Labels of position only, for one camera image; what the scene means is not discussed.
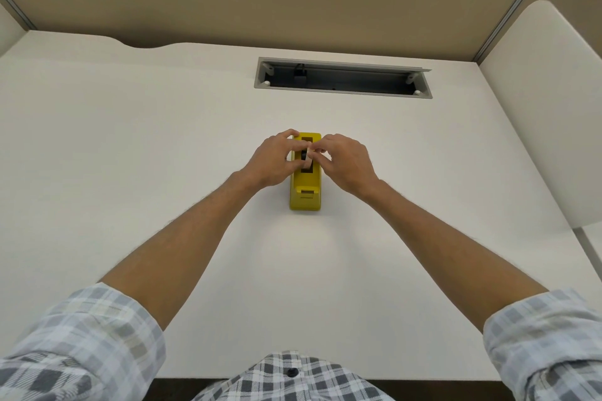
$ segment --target plaid shirt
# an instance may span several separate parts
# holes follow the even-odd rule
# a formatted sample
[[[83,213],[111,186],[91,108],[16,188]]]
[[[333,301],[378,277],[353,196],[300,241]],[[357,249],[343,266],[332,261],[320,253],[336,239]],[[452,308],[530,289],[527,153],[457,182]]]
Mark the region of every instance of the plaid shirt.
[[[483,340],[516,399],[602,399],[602,316],[572,290],[507,306],[485,323]],[[0,398],[141,400],[164,360],[162,331],[151,315],[96,284],[51,308],[0,359]],[[297,352],[268,355],[195,400],[226,398],[391,400],[340,365]]]

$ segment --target sleeve cuff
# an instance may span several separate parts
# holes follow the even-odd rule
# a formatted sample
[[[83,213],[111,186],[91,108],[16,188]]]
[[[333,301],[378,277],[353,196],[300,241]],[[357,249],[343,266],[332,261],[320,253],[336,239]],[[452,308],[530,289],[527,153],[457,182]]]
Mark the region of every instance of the sleeve cuff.
[[[572,289],[550,291],[493,314],[483,342],[501,380],[524,399],[536,372],[561,362],[602,361],[602,315]]]
[[[165,361],[165,340],[136,300],[98,283],[51,308],[10,358],[51,352],[74,358],[104,386],[106,399],[142,399]]]

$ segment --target shirt sleeve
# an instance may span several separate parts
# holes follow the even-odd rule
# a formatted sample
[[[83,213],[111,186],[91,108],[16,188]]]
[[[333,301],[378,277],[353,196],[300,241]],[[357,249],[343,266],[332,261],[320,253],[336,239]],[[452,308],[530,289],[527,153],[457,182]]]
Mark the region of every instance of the shirt sleeve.
[[[503,308],[485,322],[483,341],[517,400],[602,397],[602,315],[574,290]]]
[[[0,359],[0,398],[141,400],[165,356],[144,307],[95,284],[51,308]]]

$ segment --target person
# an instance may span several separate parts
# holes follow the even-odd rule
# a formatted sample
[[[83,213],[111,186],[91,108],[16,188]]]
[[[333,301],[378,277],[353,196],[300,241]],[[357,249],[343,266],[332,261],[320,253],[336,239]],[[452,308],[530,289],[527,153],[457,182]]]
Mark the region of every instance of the person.
[[[326,175],[379,213],[441,290],[483,333],[518,400],[602,399],[602,317],[572,290],[548,291],[521,270],[406,200],[380,180],[365,146],[340,134],[315,143],[287,130],[246,166],[129,254],[99,283],[51,308],[0,361],[0,398],[141,400],[165,359],[166,329],[228,225],[308,149]],[[340,365],[298,352],[268,355],[195,400],[390,400]]]

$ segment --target person's right arm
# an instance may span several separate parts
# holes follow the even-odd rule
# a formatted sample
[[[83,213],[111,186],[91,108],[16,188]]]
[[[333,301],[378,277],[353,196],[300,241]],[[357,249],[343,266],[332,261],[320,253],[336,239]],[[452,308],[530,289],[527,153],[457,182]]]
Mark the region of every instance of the person's right arm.
[[[511,263],[381,181],[365,146],[326,135],[310,157],[397,232],[455,306],[483,332],[516,399],[602,399],[602,315],[573,290],[548,292]],[[332,160],[321,153],[327,151]]]

